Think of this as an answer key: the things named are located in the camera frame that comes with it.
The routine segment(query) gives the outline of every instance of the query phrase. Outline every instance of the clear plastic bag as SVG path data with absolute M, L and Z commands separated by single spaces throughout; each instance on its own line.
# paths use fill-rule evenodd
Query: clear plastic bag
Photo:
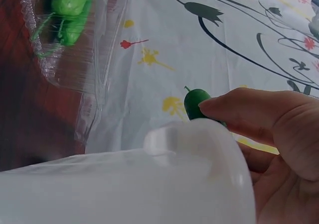
M 99 97 L 127 1 L 93 0 L 78 40 L 64 46 L 58 38 L 63 19 L 52 15 L 51 0 L 22 0 L 34 52 L 50 83 Z

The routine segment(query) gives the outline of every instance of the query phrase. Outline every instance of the green pepper stem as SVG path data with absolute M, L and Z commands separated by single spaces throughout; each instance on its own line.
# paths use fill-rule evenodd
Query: green pepper stem
M 58 38 L 61 38 L 61 37 L 62 37 L 61 32 L 62 32 L 62 27 L 63 27 L 64 21 L 65 21 L 65 19 L 63 19 L 63 20 L 61 21 L 60 28 L 59 28 L 59 33 L 58 33 Z
M 186 89 L 188 92 L 190 92 L 190 89 L 187 86 L 185 86 L 184 89 Z
M 37 36 L 42 32 L 42 30 L 44 29 L 44 26 L 50 21 L 50 19 L 52 18 L 52 16 L 55 14 L 55 12 L 52 12 L 47 18 L 46 20 L 44 20 L 44 22 L 39 26 L 39 28 L 37 30 L 35 30 L 34 34 L 31 36 L 30 40 L 34 41 Z

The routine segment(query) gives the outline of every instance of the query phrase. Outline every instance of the wooden table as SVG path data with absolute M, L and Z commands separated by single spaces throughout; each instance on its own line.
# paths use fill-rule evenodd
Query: wooden table
M 81 94 L 42 76 L 21 0 L 0 0 L 0 170 L 83 153 L 74 140 Z

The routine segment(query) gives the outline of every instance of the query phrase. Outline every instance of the green chili pepper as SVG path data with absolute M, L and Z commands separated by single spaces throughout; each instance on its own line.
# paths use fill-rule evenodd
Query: green chili pepper
M 185 86 L 185 89 L 187 89 L 188 94 L 184 99 L 184 106 L 189 120 L 193 120 L 196 118 L 208 118 L 202 114 L 198 105 L 199 103 L 211 98 L 211 96 L 206 91 L 201 89 L 195 89 L 191 91 L 187 86 Z
M 86 24 L 92 0 L 87 0 L 83 7 L 82 13 L 77 17 L 77 19 L 71 21 L 62 21 L 58 38 L 60 38 L 60 43 L 65 46 L 72 46 L 80 37 L 84 26 Z
M 66 20 L 73 20 L 81 14 L 86 0 L 52 0 L 52 11 L 63 16 Z

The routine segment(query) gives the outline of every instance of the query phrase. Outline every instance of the fingernail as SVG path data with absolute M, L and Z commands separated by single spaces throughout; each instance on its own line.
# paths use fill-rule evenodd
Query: fingernail
M 198 104 L 198 107 L 201 109 L 207 109 L 211 106 L 211 102 L 214 101 L 216 98 L 210 98 Z

